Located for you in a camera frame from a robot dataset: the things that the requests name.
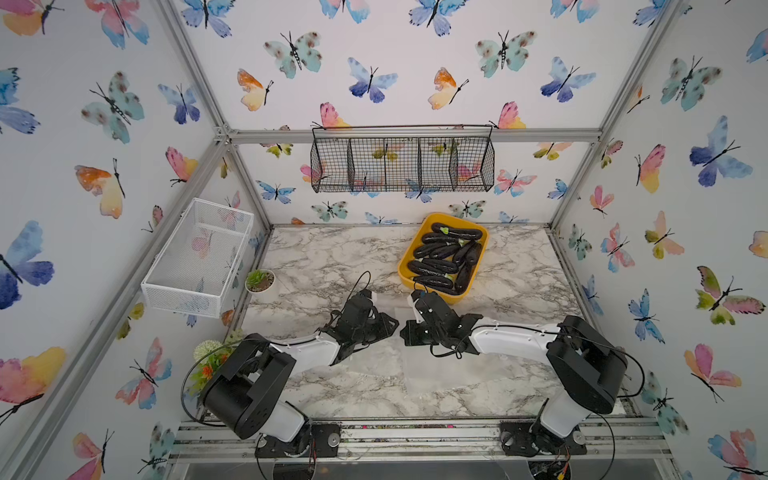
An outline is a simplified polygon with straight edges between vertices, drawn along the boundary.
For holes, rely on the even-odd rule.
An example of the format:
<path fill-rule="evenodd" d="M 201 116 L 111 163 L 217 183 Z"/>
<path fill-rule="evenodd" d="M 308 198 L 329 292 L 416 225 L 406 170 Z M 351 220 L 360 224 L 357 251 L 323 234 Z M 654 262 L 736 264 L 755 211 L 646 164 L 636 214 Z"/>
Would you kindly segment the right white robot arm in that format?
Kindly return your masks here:
<path fill-rule="evenodd" d="M 440 346 L 438 356 L 502 355 L 551 367 L 560 382 L 531 430 L 562 443 L 591 415 L 607 415 L 620 398 L 630 358 L 586 320 L 568 315 L 533 327 L 480 314 L 457 314 L 436 292 L 408 297 L 415 318 L 401 332 L 407 346 Z"/>

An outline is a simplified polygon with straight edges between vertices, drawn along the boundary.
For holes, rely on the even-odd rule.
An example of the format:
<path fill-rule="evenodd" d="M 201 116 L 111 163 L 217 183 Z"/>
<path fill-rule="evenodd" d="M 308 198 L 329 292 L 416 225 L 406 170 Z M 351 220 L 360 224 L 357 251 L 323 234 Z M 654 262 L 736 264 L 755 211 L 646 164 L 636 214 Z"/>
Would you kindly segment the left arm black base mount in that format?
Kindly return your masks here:
<path fill-rule="evenodd" d="M 338 423 L 310 423 L 303 426 L 291 441 L 263 435 L 257 441 L 258 459 L 335 458 L 341 443 Z"/>

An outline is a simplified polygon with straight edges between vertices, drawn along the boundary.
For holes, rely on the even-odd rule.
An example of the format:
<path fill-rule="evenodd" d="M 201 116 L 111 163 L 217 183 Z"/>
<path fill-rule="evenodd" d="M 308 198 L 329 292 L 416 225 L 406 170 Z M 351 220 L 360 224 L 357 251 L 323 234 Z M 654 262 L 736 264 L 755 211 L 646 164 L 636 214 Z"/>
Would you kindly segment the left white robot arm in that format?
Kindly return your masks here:
<path fill-rule="evenodd" d="M 288 381 L 392 337 L 399 322 L 380 311 L 376 300 L 368 289 L 352 294 L 310 337 L 274 341 L 252 333 L 232 342 L 234 350 L 197 395 L 198 406 L 242 440 L 260 434 L 299 442 L 309 434 L 310 420 L 281 400 Z"/>

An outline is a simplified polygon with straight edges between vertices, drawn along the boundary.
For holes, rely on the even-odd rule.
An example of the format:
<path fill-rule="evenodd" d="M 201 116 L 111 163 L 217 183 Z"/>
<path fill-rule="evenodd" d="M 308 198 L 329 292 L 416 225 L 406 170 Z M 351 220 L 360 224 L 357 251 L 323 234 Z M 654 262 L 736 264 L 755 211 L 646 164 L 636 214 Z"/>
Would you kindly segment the clear zip-top bag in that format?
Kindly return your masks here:
<path fill-rule="evenodd" d="M 461 418 L 479 415 L 469 365 L 453 357 L 436 358 L 425 347 L 406 347 L 399 338 L 384 342 L 387 382 L 382 407 L 390 417 Z"/>

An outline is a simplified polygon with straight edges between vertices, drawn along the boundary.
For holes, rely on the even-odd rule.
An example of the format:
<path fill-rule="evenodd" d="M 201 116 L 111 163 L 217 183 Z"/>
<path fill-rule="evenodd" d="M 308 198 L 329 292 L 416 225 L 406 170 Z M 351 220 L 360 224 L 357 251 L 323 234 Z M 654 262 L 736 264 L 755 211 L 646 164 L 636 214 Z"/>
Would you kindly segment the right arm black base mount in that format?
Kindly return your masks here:
<path fill-rule="evenodd" d="M 534 421 L 502 422 L 499 428 L 500 447 L 506 456 L 587 454 L 586 440 L 579 428 L 565 438 Z"/>

